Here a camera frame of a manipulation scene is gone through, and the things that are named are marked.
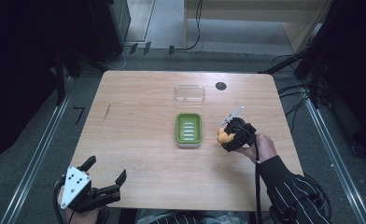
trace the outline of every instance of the person's arm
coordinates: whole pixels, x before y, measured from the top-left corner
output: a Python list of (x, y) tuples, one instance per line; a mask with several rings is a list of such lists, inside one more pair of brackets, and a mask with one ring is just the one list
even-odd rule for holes
[[(289, 171), (277, 156), (274, 142), (269, 136), (257, 134), (256, 139), (261, 162), (260, 176), (279, 217), (295, 223), (330, 223), (323, 210), (324, 202), (317, 185), (308, 178)], [(256, 151), (253, 146), (236, 151), (255, 161)]]
[(100, 208), (95, 208), (90, 212), (73, 213), (73, 210), (66, 208), (64, 212), (66, 223), (69, 224), (95, 224), (98, 218)]

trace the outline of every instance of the human hand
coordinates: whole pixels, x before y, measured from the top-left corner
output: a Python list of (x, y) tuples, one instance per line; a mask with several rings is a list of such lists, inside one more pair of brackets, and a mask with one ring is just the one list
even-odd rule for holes
[[(267, 161), (268, 159), (271, 159), (272, 157), (277, 155), (274, 142), (273, 140), (271, 140), (270, 136), (262, 133), (256, 134), (256, 140), (259, 147), (258, 150), (260, 162)], [(241, 147), (235, 151), (246, 155), (253, 162), (256, 163), (256, 149), (254, 145), (250, 147)]]
[(85, 213), (75, 212), (72, 216), (73, 210), (70, 208), (66, 208), (65, 212), (64, 212), (65, 218), (66, 218), (66, 223), (95, 224), (96, 219), (98, 218), (99, 210), (100, 210), (100, 208), (95, 208), (95, 209), (91, 210), (90, 212), (85, 212)]

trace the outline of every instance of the gray floor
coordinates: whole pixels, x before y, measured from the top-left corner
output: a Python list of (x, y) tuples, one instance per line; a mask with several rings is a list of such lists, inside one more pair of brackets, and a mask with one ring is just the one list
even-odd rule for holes
[[(184, 1), (157, 0), (148, 27), (154, 49), (184, 48)], [(201, 20), (201, 43), (192, 50), (249, 53), (291, 54), (292, 48), (280, 22)], [(188, 20), (187, 47), (197, 37), (195, 19)]]
[(145, 42), (148, 36), (148, 26), (156, 0), (127, 0), (130, 10), (131, 24), (126, 41)]
[[(148, 38), (152, 39), (153, 48), (157, 43), (160, 43), (160, 46), (157, 48), (164, 48), (169, 45), (178, 46), (179, 39), (169, 36), (169, 34), (174, 35), (174, 32), (156, 32), (156, 26), (157, 24), (152, 23), (148, 35)], [(162, 35), (157, 37), (152, 32)], [(279, 32), (277, 36), (281, 37), (281, 39), (277, 40), (281, 41), (281, 46), (289, 46), (283, 33)], [(257, 52), (255, 50), (250, 52), (251, 49), (245, 50), (245, 52), (229, 52), (233, 48), (230, 48), (228, 40), (224, 41), (226, 44), (220, 45), (220, 47), (224, 47), (223, 49), (210, 49), (195, 53), (176, 51), (174, 54), (168, 55), (168, 51), (152, 49), (148, 54), (144, 55), (143, 49), (138, 49), (134, 54), (129, 54), (127, 51), (124, 53), (124, 58), (120, 58), (120, 60), (116, 60), (109, 65), (115, 68), (122, 68), (123, 70), (250, 73), (269, 68), (276, 56), (291, 52), (291, 49), (288, 48), (281, 49), (280, 51), (268, 49), (266, 44), (262, 44), (260, 47), (261, 51)], [(207, 41), (203, 40), (203, 42), (205, 49)], [(34, 183), (30, 187), (27, 197), (23, 198), (22, 206), (17, 208), (20, 212), (18, 213), (16, 223), (57, 222), (51, 203), (53, 184), (54, 181), (60, 179), (61, 174), (65, 172), (71, 161), (94, 94), (102, 78), (102, 74), (92, 67), (83, 64), (83, 70), (84, 74), (80, 78), (75, 79), (71, 97), (56, 133), (50, 141), (47, 153), (35, 176)], [(297, 81), (292, 76), (292, 71), (292, 68), (287, 67), (282, 73), (274, 74), (275, 84), (278, 89), (297, 84)], [(289, 111), (300, 100), (300, 95), (294, 95), (282, 98), (281, 103), (285, 111)], [(25, 169), (34, 155), (41, 135), (55, 110), (55, 102), (56, 93), (54, 92), (33, 117), (16, 144), (0, 155), (0, 221), (7, 211), (14, 191), (19, 185)], [(75, 122), (77, 121), (79, 111), (73, 109), (73, 106), (84, 106), (86, 108), (83, 117), (77, 125)], [(319, 110), (331, 132), (347, 170), (366, 203), (366, 159), (355, 157), (351, 153), (347, 137), (340, 128), (338, 120), (332, 111), (323, 105)], [(292, 115), (288, 116), (287, 119), (291, 127)], [(305, 106), (301, 107), (297, 113), (292, 137), (304, 172), (315, 178), (331, 199), (331, 220), (334, 223), (358, 223), (351, 204), (346, 197), (345, 189), (336, 174), (335, 167), (331, 163), (317, 131), (317, 127)], [(120, 210), (113, 209), (111, 218), (107, 223), (118, 223), (119, 216)]]

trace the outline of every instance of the black equipment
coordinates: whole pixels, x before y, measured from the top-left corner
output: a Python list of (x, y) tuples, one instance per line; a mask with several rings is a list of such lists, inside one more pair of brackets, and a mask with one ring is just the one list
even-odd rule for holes
[[(87, 172), (96, 162), (95, 156), (89, 157), (81, 166), (77, 167), (79, 171)], [(68, 205), (73, 212), (84, 213), (89, 212), (97, 207), (102, 207), (96, 223), (106, 223), (109, 210), (107, 204), (117, 202), (120, 200), (120, 187), (127, 179), (127, 173), (124, 170), (120, 176), (116, 179), (115, 185), (97, 189), (92, 188), (91, 181), (85, 186), (85, 188), (76, 196), (76, 198)], [(63, 175), (61, 181), (56, 185), (53, 194), (53, 203), (55, 214), (58, 221), (62, 224), (63, 220), (58, 208), (58, 193), (61, 187), (65, 184), (66, 175)]]
[(319, 80), (323, 77), (333, 88), (332, 109), (353, 153), (366, 157), (366, 1), (333, 1), (317, 35), (302, 52), (259, 73), (273, 74), (297, 61), (297, 78), (312, 73), (310, 99), (315, 108)]
[(221, 144), (227, 151), (235, 151), (244, 144), (253, 145), (256, 129), (250, 123), (245, 123), (243, 119), (233, 118), (224, 129), (226, 134), (235, 133), (233, 140)]

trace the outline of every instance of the small white object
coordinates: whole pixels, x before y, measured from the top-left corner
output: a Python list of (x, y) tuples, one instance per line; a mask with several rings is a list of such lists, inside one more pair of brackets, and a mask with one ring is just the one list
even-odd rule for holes
[(90, 181), (91, 178), (88, 175), (82, 173), (76, 167), (69, 166), (66, 172), (66, 180), (64, 181), (61, 208), (65, 209), (69, 206)]
[(232, 112), (224, 121), (221, 122), (221, 126), (223, 126), (226, 123), (229, 123), (230, 121), (232, 121), (232, 119), (237, 116), (239, 114), (239, 112), (241, 112), (245, 107), (243, 105), (240, 105), (239, 108), (237, 110), (235, 110), (234, 112)]

